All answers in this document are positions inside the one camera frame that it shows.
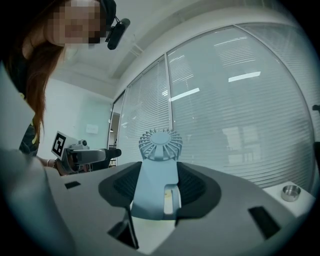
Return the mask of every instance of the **headset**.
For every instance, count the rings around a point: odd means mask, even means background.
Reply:
[[[117,5],[114,0],[100,0],[100,7],[105,14],[105,31],[101,31],[99,37],[90,38],[89,44],[95,45],[100,42],[100,38],[106,37],[105,42],[108,43],[108,48],[114,50],[117,48],[122,36],[130,25],[130,20],[124,18],[119,20],[116,16]]]

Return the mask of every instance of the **horizontal blinds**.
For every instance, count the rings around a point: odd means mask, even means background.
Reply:
[[[255,38],[216,31],[168,53],[179,161],[265,188],[311,180],[310,120],[294,79]]]
[[[307,35],[299,28],[278,24],[241,24],[270,48],[285,64],[299,86],[312,118],[315,140],[320,141],[320,115],[313,105],[320,104],[319,59]]]
[[[165,61],[161,60],[125,92],[119,124],[118,165],[142,161],[139,139],[150,129],[169,127],[168,88]]]

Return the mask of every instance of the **ceiling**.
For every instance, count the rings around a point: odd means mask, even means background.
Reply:
[[[121,75],[163,33],[197,15],[234,6],[260,5],[263,0],[116,0],[117,17],[131,25],[117,49],[107,43],[69,49],[53,78],[113,98]]]

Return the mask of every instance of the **black pad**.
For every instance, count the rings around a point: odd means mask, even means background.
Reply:
[[[142,162],[104,179],[99,184],[99,193],[114,207],[129,207],[134,199]]]
[[[181,196],[181,208],[177,211],[179,219],[202,218],[215,208],[221,199],[221,188],[212,178],[197,172],[182,162],[177,162]]]

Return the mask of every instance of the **white table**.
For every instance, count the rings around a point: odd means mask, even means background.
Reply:
[[[274,199],[279,201],[294,216],[299,217],[307,213],[315,202],[315,198],[307,191],[301,188],[299,198],[294,202],[287,202],[281,197],[281,190],[284,186],[295,185],[293,182],[285,182],[280,185],[265,188],[267,192]],[[171,198],[164,199],[164,210],[172,206]],[[175,230],[174,220],[148,220],[142,218],[132,217],[135,235],[139,243],[138,251],[146,255],[151,254],[163,241],[165,241],[170,234]]]

